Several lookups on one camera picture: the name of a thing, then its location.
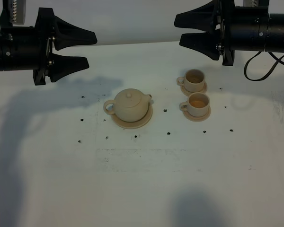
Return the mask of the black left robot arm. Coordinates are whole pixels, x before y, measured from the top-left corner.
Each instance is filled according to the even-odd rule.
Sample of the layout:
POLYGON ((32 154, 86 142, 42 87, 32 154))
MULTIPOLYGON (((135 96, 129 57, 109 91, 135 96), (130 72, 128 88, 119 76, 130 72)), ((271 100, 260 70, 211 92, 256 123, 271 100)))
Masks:
POLYGON ((0 15, 0 71, 32 70, 36 86, 45 85, 46 77, 56 82, 89 68, 87 58, 57 55, 52 49, 96 43, 94 32, 63 21, 52 8, 39 8, 35 26, 13 26, 6 9, 0 15))

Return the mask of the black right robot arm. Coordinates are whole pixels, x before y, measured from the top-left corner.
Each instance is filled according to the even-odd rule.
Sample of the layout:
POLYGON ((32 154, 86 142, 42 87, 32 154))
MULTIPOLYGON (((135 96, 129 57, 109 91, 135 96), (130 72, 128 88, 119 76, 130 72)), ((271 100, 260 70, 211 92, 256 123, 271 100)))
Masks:
POLYGON ((235 51, 284 53, 284 14, 270 14, 268 5, 267 0, 257 7, 235 6, 232 0, 212 0, 178 14, 175 27, 199 30, 183 34, 179 44, 214 61, 222 56, 224 66, 233 66, 235 51))

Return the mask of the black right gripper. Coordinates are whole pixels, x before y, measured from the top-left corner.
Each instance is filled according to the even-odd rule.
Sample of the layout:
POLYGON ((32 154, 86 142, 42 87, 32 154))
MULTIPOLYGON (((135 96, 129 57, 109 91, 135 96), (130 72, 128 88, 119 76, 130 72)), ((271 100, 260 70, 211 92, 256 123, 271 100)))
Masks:
POLYGON ((214 61, 222 56, 232 66, 235 51, 265 51, 269 20, 268 0, 248 0, 251 6, 236 7, 232 0, 209 3, 176 15, 174 26, 205 33, 182 34, 179 45, 200 52, 214 61), (217 32, 212 35, 216 26, 217 32))

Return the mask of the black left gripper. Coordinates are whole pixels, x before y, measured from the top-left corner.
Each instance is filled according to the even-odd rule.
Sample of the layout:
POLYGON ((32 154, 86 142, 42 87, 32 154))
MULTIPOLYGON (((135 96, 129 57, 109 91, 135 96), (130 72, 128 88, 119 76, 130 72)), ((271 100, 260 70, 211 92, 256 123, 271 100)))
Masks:
MULTIPOLYGON (((94 45, 94 32, 71 25, 54 17, 52 8, 39 8, 35 26, 13 26, 9 12, 3 9, 0 15, 0 71, 32 70, 36 86, 45 85, 45 70, 48 62, 48 37, 54 21, 57 51, 78 45, 94 45)), ((52 83, 65 76, 89 68, 87 58, 50 54, 53 65, 49 66, 52 83)))

